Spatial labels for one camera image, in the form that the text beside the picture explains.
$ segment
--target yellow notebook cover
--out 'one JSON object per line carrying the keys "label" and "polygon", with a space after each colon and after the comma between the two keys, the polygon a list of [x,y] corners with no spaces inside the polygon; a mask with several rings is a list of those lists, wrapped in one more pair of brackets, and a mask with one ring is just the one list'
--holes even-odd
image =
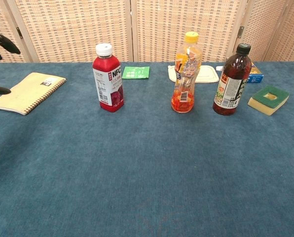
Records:
{"label": "yellow notebook cover", "polygon": [[10,94],[0,96],[0,110],[27,115],[65,82],[65,78],[31,73],[12,87]]}

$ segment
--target sponge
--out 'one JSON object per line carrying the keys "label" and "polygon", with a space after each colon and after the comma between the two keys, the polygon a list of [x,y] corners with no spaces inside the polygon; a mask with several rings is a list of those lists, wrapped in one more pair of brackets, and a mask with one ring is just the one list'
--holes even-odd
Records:
{"label": "sponge", "polygon": [[284,105],[288,98],[288,92],[269,85],[254,94],[248,105],[270,116]]}

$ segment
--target blue box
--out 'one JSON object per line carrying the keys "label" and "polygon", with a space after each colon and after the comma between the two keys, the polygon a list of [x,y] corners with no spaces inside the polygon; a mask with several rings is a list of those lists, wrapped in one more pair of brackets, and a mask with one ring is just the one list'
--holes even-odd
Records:
{"label": "blue box", "polygon": [[260,83],[262,79],[262,72],[252,63],[252,68],[247,83]]}

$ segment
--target plastic bottle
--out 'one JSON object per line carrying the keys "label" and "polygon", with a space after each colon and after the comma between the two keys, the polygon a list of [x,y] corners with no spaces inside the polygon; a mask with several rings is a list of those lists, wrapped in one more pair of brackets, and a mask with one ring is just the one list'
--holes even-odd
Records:
{"label": "plastic bottle", "polygon": [[178,48],[175,58],[176,84],[171,107],[178,113],[189,112],[194,105],[194,86],[202,63],[202,51],[197,47],[198,33],[187,32],[184,44]]}
{"label": "plastic bottle", "polygon": [[239,44],[236,53],[225,62],[213,103],[214,111],[220,115],[236,112],[252,67],[250,49],[249,44]]}
{"label": "plastic bottle", "polygon": [[115,112],[124,105],[122,73],[119,60],[112,55],[112,45],[96,46],[98,57],[92,64],[100,106]]}

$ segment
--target brown tea bottle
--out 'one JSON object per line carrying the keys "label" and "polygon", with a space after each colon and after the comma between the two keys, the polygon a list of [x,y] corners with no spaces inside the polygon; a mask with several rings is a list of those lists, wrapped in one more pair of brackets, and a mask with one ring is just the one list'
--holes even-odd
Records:
{"label": "brown tea bottle", "polygon": [[220,115],[236,112],[252,67],[250,49],[249,44],[239,44],[236,53],[225,62],[213,103],[213,110]]}

